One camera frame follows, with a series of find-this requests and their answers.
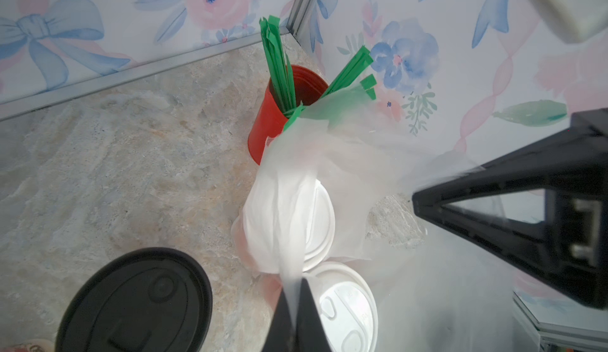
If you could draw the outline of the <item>red cup white lid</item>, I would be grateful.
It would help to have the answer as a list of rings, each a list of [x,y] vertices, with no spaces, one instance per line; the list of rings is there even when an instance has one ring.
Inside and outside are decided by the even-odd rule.
[[[315,182],[311,211],[306,220],[306,223],[297,222],[303,230],[295,233],[301,236],[299,243],[303,245],[303,271],[313,269],[328,257],[336,231],[336,217],[331,198],[318,180]],[[280,264],[272,247],[271,225],[259,227],[242,211],[234,221],[231,231],[237,254],[247,268],[257,273],[280,273]]]

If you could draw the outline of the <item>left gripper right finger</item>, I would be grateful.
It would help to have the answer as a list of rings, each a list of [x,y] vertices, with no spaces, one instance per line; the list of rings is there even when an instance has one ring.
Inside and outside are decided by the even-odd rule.
[[[295,350],[298,352],[331,352],[310,285],[302,279],[295,326]]]

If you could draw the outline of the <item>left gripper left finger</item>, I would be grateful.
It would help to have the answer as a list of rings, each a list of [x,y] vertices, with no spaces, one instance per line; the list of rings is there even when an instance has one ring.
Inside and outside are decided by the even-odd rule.
[[[262,352],[296,351],[296,332],[285,294],[281,291]]]

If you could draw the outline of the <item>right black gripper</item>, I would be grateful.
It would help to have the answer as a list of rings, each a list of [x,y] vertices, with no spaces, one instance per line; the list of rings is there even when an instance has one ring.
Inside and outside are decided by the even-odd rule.
[[[573,115],[557,152],[527,146],[413,195],[438,225],[593,309],[607,307],[607,110]],[[502,198],[545,190],[541,220],[505,214]]]

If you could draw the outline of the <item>white lid cup back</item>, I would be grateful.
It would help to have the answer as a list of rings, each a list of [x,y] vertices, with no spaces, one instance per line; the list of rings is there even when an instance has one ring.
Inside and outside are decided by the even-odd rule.
[[[302,279],[310,285],[332,351],[374,351],[378,339],[378,309],[369,285],[343,263],[324,262],[311,271],[280,264],[282,290],[291,323],[296,326]]]

